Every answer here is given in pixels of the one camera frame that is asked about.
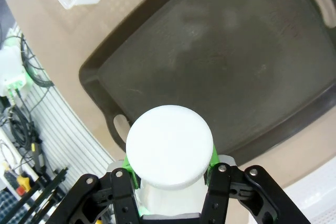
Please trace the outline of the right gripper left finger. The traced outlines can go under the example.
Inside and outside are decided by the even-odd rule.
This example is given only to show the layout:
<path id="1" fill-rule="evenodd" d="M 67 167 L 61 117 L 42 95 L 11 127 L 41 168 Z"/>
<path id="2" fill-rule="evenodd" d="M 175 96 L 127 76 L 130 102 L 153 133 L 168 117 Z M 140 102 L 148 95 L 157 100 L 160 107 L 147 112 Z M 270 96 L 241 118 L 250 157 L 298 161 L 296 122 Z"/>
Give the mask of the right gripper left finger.
<path id="1" fill-rule="evenodd" d="M 82 175 L 49 218 L 50 223 L 96 223 L 110 206 L 117 223 L 139 223 L 134 190 L 140 179 L 127 158 L 113 162 L 101 178 Z"/>

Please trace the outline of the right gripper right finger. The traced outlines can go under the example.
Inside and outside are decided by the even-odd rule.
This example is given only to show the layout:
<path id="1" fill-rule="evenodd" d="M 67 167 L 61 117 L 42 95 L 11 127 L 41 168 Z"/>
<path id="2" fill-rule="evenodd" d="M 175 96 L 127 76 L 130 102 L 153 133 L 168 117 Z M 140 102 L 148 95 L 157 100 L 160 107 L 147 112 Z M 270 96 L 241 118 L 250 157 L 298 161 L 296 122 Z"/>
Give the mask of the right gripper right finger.
<path id="1" fill-rule="evenodd" d="M 208 191 L 201 212 L 201 223 L 225 223 L 229 199 L 249 211 L 256 223 L 309 223 L 308 218 L 259 165 L 240 170 L 221 162 L 213 150 L 207 169 Z"/>

